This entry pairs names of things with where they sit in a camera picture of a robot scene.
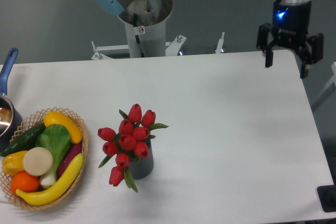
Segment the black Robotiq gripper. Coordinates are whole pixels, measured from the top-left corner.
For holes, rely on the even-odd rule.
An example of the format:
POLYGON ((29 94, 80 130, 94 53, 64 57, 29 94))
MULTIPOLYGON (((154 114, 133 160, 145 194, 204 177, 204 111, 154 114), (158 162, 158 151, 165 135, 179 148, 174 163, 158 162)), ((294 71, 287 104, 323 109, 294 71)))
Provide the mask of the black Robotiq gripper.
POLYGON ((301 59, 300 78, 308 76, 310 65, 323 59, 324 35, 318 33, 308 36, 311 2, 298 5, 282 5, 274 2, 272 25, 265 23, 259 26, 256 47, 265 56, 265 67, 273 65, 273 47, 298 50, 301 59), (271 32, 273 40, 268 42, 271 32))

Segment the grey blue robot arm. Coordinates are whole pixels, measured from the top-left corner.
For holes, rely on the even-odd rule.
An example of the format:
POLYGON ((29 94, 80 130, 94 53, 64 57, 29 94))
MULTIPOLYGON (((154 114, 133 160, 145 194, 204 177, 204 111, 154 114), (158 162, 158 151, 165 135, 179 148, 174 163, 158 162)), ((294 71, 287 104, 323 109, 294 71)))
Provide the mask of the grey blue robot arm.
MULTIPOLYGON (((95 0, 108 14, 125 25, 130 57, 177 55, 182 40, 166 45, 166 21, 172 0, 95 0)), ((265 66, 273 63, 273 48, 291 49, 301 60, 301 78, 309 67, 323 58, 323 34, 310 35, 311 0, 274 0, 272 22, 259 26, 256 47, 265 56, 265 66)))

